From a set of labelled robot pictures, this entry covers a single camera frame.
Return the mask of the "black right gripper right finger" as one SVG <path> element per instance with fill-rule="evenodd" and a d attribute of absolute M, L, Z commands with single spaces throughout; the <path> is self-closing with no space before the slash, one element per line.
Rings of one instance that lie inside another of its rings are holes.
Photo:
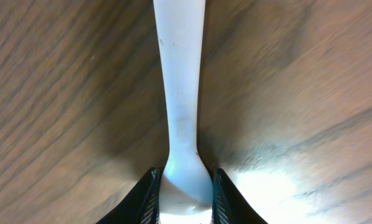
<path fill-rule="evenodd" d="M 249 205 L 226 172 L 213 175 L 212 224 L 267 224 Z"/>

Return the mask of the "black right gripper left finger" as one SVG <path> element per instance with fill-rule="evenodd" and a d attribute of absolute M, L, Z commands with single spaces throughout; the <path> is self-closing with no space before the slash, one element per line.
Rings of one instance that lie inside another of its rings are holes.
<path fill-rule="evenodd" d="M 162 171 L 151 167 L 131 191 L 96 224 L 159 224 Z"/>

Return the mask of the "white plastic fork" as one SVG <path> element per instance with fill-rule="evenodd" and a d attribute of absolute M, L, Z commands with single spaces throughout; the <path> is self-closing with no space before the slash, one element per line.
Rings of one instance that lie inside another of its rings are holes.
<path fill-rule="evenodd" d="M 160 181 L 161 223 L 210 223 L 213 184 L 197 150 L 205 0 L 154 0 L 169 155 Z"/>

